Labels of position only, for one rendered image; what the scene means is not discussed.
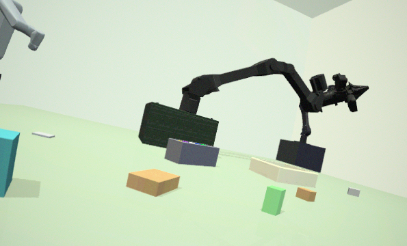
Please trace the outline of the small orange block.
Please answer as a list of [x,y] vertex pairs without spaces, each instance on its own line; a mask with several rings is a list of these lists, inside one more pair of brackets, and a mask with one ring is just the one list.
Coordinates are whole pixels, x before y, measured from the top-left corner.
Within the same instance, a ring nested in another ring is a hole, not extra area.
[[305,189],[302,187],[297,188],[296,197],[306,200],[307,202],[314,202],[315,201],[316,192]]

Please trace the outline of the tan flat box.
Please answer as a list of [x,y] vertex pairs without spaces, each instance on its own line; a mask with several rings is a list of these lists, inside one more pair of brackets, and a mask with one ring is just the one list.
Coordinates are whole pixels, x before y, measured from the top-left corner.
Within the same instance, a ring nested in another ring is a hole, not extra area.
[[180,176],[158,169],[141,170],[128,174],[126,187],[157,197],[177,189],[179,178]]

